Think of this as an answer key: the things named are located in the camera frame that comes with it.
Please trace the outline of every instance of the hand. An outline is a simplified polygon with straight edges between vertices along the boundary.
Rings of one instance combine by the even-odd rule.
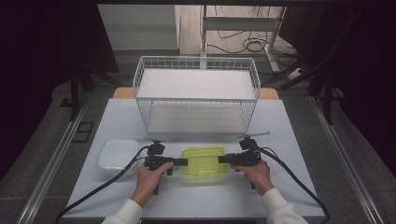
[[[270,179],[270,167],[266,161],[260,161],[255,166],[231,166],[235,170],[245,173],[245,177],[256,187],[256,191],[262,196],[265,192],[274,188]]]
[[[163,172],[169,170],[174,164],[170,161],[162,165],[155,171],[150,171],[142,164],[137,170],[136,190],[131,199],[143,207],[151,198],[152,191],[163,180]]]

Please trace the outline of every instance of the person's left hand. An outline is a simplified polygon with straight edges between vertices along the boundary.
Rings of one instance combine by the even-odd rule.
[[[169,161],[155,171],[150,171],[144,164],[137,170],[136,190],[131,199],[143,207],[151,198],[152,191],[163,180],[163,172],[169,170],[174,164]]]

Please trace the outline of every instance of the black cable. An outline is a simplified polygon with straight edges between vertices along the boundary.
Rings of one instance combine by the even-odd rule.
[[[225,12],[222,10],[222,6],[221,6],[221,12],[224,14],[224,16],[226,16],[225,15]],[[218,16],[218,9],[217,9],[217,6],[215,6],[215,16]],[[229,37],[233,37],[233,36],[236,36],[236,35],[240,35],[240,34],[242,34],[242,33],[244,33],[245,31],[241,31],[241,32],[238,32],[238,33],[235,33],[235,34],[233,34],[233,35],[226,35],[226,36],[222,36],[222,35],[220,35],[220,31],[218,31],[218,36],[220,37],[220,38],[222,38],[222,39],[226,39],[226,38],[229,38]]]
[[[272,73],[266,73],[266,72],[257,72],[259,75],[268,75],[268,76],[277,76],[279,74],[281,74],[283,71],[281,72],[272,72]]]
[[[259,10],[257,10],[256,17],[259,17],[259,14],[260,14],[260,8],[262,8],[262,7],[259,7]]]
[[[276,57],[277,63],[279,63],[279,64],[281,64],[281,65],[283,65],[283,66],[285,66],[285,67],[290,67],[290,66],[293,65],[293,63],[292,63],[292,64],[285,64],[285,63],[282,63],[282,62],[280,61],[280,59],[284,59],[284,58],[285,58],[285,59],[287,59],[287,58],[295,59],[296,56],[295,56],[295,55],[292,55],[292,54],[284,54],[284,55],[279,55],[279,56]]]
[[[245,49],[246,49],[246,48],[244,48],[244,49],[241,49],[241,50],[239,50],[239,51],[228,51],[228,50],[226,50],[226,49],[221,49],[221,48],[219,48],[218,46],[215,46],[215,45],[209,45],[209,44],[207,44],[207,46],[208,46],[208,47],[215,48],[215,49],[219,49],[219,50],[224,51],[224,52],[226,52],[226,53],[241,53],[241,52],[245,51]]]
[[[265,48],[265,44],[262,43],[262,39],[257,38],[257,37],[250,37],[247,38],[246,40],[244,40],[244,42],[242,43],[244,45],[245,48],[247,48],[250,52],[253,53],[260,53],[264,50]],[[259,45],[261,48],[260,49],[250,49],[249,46],[250,45]]]
[[[261,83],[261,87],[263,87],[265,84],[268,84],[268,83],[271,83],[273,81],[281,79],[281,77],[279,77],[279,76],[286,75],[287,73],[291,72],[291,70],[297,68],[301,63],[302,63],[301,60],[297,60],[294,64],[292,64],[291,66],[287,67],[282,72],[276,73],[275,77],[271,77],[271,78],[265,80],[264,82],[262,82]]]
[[[269,147],[262,147],[262,149],[268,149],[268,150],[270,150],[277,158],[279,158],[279,157],[276,155],[276,153],[275,153],[271,148],[269,148]]]
[[[141,158],[137,159],[137,161],[145,160],[146,158],[148,158],[148,156],[147,157],[141,157]]]
[[[91,198],[92,195],[96,194],[97,192],[101,191],[102,189],[106,188],[107,186],[111,185],[112,183],[114,183],[115,181],[117,181],[120,177],[122,177],[128,170],[129,168],[131,168],[131,166],[134,164],[134,162],[137,161],[137,157],[140,155],[140,153],[145,149],[145,148],[149,148],[149,147],[142,147],[140,148],[139,151],[137,151],[136,155],[132,158],[132,160],[128,163],[128,165],[125,166],[125,168],[116,176],[114,176],[113,178],[111,178],[109,181],[107,181],[105,184],[99,186],[98,188],[94,189],[93,191],[91,191],[90,193],[88,193],[87,195],[85,195],[84,197],[82,197],[81,199],[79,199],[78,201],[76,201],[75,203],[70,204],[69,206],[67,206],[64,210],[62,210],[58,216],[55,219],[55,223],[58,224],[59,221],[61,220],[61,218],[64,216],[64,214],[66,214],[68,211],[72,210],[73,208],[75,208],[76,206],[78,206],[79,204],[83,203],[84,201],[86,201],[87,199]]]
[[[250,13],[253,12],[251,15],[254,17],[254,11],[255,10],[256,10],[256,7],[252,7],[251,10],[249,11],[249,13],[247,14],[247,16],[250,15]]]
[[[264,153],[266,156],[270,157],[271,159],[273,159],[274,161],[276,161],[277,163],[279,163],[279,165],[282,166],[283,169],[285,169],[286,172],[288,172],[288,174],[291,176],[291,178],[292,178],[303,190],[305,190],[305,192],[306,192],[307,194],[309,194],[309,196],[311,196],[311,197],[315,200],[315,202],[317,202],[318,205],[320,205],[320,207],[322,208],[322,210],[323,210],[323,212],[324,212],[324,215],[325,215],[325,217],[326,217],[321,223],[327,223],[327,222],[330,220],[331,215],[330,215],[330,212],[329,212],[329,210],[327,209],[326,205],[325,205],[314,193],[312,193],[312,191],[311,191],[309,188],[307,188],[307,187],[303,184],[303,182],[301,182],[301,181],[297,178],[297,176],[293,173],[293,171],[289,168],[289,166],[286,165],[285,162],[283,162],[276,154],[274,155],[274,154],[271,154],[271,153],[269,153],[268,151],[264,150],[265,148],[269,148],[269,147],[261,148],[261,147],[256,147],[256,146],[254,146],[253,144],[250,144],[250,143],[248,143],[248,144],[249,144],[250,147],[252,147],[252,148],[254,148],[255,150],[258,150],[258,151]]]

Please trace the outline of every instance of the green lid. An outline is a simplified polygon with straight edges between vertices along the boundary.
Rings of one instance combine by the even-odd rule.
[[[183,175],[189,177],[224,175],[227,164],[219,163],[218,156],[224,156],[224,146],[186,147],[181,157],[189,159],[183,166]]]

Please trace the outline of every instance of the black curtain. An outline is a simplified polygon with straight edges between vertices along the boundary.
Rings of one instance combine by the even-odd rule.
[[[44,117],[52,90],[86,66],[118,72],[97,5],[91,0],[0,3],[0,176]]]
[[[396,6],[369,2],[332,66],[341,107],[396,176]]]

